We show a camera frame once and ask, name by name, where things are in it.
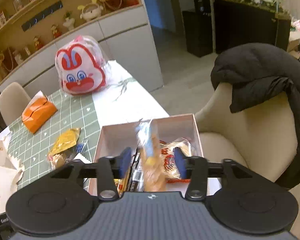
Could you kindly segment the long biscuit packet blue top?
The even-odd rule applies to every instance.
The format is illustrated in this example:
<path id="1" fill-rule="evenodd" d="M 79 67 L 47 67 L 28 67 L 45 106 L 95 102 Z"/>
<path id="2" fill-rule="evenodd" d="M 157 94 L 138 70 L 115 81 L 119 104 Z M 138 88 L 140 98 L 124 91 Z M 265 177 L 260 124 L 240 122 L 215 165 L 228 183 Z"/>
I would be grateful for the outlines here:
<path id="1" fill-rule="evenodd" d="M 154 119 L 140 120 L 135 131 L 141 156 L 144 191 L 164 192 L 166 177 L 160 158 L 161 146 L 157 122 Z"/>

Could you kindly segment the round cake orange wrapper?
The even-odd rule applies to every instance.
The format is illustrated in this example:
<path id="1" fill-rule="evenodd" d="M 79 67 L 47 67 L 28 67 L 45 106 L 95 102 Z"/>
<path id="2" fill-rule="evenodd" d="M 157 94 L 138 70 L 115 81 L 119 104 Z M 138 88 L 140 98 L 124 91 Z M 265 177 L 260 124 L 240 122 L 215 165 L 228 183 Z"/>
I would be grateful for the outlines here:
<path id="1" fill-rule="evenodd" d="M 178 147 L 187 156 L 193 156 L 196 150 L 186 138 L 178 138 L 173 142 L 160 140 L 161 154 L 160 158 L 164 167 L 166 183 L 189 183 L 190 179 L 181 179 L 174 159 L 173 150 Z"/>

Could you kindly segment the chocolate square white wrapper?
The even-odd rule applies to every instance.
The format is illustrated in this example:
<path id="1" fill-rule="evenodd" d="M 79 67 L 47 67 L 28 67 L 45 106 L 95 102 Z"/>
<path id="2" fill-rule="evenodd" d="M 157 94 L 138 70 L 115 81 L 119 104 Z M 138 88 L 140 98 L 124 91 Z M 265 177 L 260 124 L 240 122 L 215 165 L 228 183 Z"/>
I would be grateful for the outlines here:
<path id="1" fill-rule="evenodd" d="M 75 148 L 75 155 L 73 160 L 80 160 L 85 164 L 90 164 L 91 160 L 86 158 L 83 153 L 88 149 L 88 139 L 84 138 L 81 142 L 78 142 Z"/>

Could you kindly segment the pink cardboard box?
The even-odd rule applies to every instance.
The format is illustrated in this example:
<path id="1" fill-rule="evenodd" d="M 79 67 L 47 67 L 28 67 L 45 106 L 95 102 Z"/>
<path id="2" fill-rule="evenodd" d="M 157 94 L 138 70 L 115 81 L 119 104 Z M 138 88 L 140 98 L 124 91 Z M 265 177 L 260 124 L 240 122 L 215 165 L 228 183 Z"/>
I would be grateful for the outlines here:
<path id="1" fill-rule="evenodd" d="M 157 122 L 156 119 L 141 120 L 102 127 L 96 149 L 96 190 L 100 200 L 114 201 L 121 197 L 115 180 L 130 173 L 133 153 L 140 155 L 144 191 L 151 195 L 166 191 Z M 199 155 L 186 157 L 180 148 L 176 152 L 181 173 L 190 176 L 185 198 L 202 202 L 207 193 L 206 159 Z"/>

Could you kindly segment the gold foil snack packet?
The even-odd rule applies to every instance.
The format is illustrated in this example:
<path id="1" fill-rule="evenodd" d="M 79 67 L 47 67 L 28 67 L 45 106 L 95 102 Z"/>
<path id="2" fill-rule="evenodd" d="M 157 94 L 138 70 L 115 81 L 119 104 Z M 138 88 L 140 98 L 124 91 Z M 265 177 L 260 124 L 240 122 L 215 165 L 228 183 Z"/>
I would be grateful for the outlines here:
<path id="1" fill-rule="evenodd" d="M 76 146 L 80 135 L 80 128 L 70 128 L 63 132 L 55 141 L 49 152 L 49 157 L 61 154 L 64 151 Z"/>

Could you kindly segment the round bread in clear wrapper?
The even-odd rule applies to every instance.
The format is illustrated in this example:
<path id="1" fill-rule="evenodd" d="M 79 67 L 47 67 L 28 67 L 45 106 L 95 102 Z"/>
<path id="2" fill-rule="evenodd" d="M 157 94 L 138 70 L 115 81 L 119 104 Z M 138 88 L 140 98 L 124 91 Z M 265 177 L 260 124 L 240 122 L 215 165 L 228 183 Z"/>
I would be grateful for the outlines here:
<path id="1" fill-rule="evenodd" d="M 65 150 L 61 153 L 55 155 L 48 155 L 47 159 L 50 163 L 50 166 L 53 170 L 60 168 L 61 166 L 71 162 L 74 157 L 77 155 L 76 151 L 72 149 Z"/>

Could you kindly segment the green checked tablecloth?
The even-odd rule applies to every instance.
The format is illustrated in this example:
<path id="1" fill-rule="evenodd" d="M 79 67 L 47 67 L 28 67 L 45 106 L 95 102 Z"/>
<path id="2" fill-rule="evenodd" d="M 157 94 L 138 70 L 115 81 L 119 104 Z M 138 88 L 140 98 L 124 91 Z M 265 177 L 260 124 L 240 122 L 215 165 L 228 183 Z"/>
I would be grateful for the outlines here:
<path id="1" fill-rule="evenodd" d="M 89 161 L 94 159 L 100 126 L 93 97 L 70 96 L 58 90 L 48 99 L 56 106 L 57 112 L 35 134 L 29 132 L 21 118 L 9 125 L 8 154 L 25 166 L 18 189 L 52 171 L 47 154 L 61 133 L 70 128 L 80 129 L 78 142 L 87 142 L 82 155 Z"/>

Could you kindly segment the orange tissue box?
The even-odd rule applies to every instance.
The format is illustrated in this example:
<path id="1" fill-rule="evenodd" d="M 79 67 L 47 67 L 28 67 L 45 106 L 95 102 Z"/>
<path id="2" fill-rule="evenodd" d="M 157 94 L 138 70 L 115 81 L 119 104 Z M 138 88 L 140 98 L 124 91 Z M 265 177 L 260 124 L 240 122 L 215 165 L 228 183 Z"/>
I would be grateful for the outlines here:
<path id="1" fill-rule="evenodd" d="M 56 112 L 56 106 L 39 91 L 24 109 L 21 119 L 25 127 L 35 134 Z"/>

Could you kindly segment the white paper bag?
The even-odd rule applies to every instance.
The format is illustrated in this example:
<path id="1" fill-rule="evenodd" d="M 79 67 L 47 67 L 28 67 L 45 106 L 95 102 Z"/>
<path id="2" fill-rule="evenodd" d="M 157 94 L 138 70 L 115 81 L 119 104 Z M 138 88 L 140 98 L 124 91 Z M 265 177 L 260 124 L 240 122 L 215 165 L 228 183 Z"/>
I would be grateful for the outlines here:
<path id="1" fill-rule="evenodd" d="M 11 136 L 12 132 L 9 129 L 0 134 L 0 214 L 5 212 L 6 203 L 17 191 L 17 183 L 24 172 L 20 160 L 7 152 Z"/>

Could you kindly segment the red white bunny bag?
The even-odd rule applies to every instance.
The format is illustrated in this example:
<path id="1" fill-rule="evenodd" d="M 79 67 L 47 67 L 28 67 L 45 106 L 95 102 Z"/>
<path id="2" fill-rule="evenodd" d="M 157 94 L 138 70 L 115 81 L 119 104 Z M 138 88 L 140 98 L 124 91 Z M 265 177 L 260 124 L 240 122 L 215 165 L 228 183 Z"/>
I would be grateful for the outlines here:
<path id="1" fill-rule="evenodd" d="M 106 86 L 106 60 L 91 36 L 78 36 L 55 55 L 60 88 L 70 95 L 83 95 Z"/>

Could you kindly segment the black jacket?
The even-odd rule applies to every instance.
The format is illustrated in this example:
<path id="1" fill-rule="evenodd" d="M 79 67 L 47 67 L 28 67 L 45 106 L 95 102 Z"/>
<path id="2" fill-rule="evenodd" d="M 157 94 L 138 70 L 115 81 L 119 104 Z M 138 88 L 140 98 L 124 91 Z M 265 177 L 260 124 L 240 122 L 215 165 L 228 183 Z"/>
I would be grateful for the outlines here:
<path id="1" fill-rule="evenodd" d="M 300 62 L 271 44 L 247 43 L 218 55 L 211 83 L 214 88 L 220 83 L 232 85 L 231 113 L 286 93 L 294 116 L 298 146 L 296 157 L 276 183 L 287 189 L 300 184 Z"/>

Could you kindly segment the beige dining chair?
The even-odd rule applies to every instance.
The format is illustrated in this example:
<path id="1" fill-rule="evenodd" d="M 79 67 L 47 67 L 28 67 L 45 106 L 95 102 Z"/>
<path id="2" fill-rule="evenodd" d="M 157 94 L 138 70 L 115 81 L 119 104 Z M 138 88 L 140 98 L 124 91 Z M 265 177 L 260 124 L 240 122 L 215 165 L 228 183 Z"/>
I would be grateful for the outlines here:
<path id="1" fill-rule="evenodd" d="M 18 119 L 30 101 L 30 96 L 19 83 L 8 85 L 0 94 L 0 113 L 5 124 L 8 126 Z"/>

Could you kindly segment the white cabinet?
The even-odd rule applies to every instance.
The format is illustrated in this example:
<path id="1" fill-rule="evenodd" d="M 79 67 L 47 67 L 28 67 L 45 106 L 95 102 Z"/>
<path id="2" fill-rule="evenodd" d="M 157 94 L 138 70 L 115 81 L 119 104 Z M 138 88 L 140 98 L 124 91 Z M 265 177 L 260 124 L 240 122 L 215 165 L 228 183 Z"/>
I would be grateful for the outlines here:
<path id="1" fill-rule="evenodd" d="M 92 36 L 107 57 L 121 64 L 147 91 L 164 85 L 146 7 L 140 4 L 94 19 L 51 41 L 4 78 L 0 91 L 12 82 L 22 85 L 29 95 L 40 86 L 48 93 L 57 90 L 56 51 L 79 35 Z"/>

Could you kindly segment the white rabbit plush figurine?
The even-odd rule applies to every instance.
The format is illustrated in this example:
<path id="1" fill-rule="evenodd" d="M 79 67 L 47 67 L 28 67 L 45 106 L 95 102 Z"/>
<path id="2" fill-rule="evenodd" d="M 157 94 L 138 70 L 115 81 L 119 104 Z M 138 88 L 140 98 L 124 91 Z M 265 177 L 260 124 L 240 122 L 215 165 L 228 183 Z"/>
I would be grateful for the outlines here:
<path id="1" fill-rule="evenodd" d="M 91 0 L 91 2 L 86 5 L 79 5 L 77 10 L 81 12 L 80 19 L 89 22 L 90 20 L 101 17 L 104 7 L 98 2 L 98 0 Z"/>

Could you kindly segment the wooden display shelf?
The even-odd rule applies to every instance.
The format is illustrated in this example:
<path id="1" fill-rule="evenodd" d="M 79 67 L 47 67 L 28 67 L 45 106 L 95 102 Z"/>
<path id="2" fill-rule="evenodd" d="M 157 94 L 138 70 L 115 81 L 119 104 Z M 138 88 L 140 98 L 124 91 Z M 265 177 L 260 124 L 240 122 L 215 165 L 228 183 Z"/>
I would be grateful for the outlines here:
<path id="1" fill-rule="evenodd" d="M 13 52 L 26 60 L 42 51 L 69 30 L 85 23 L 80 17 L 83 6 L 96 2 L 102 15 L 135 7 L 141 0 L 0 0 L 0 84 L 17 68 Z"/>

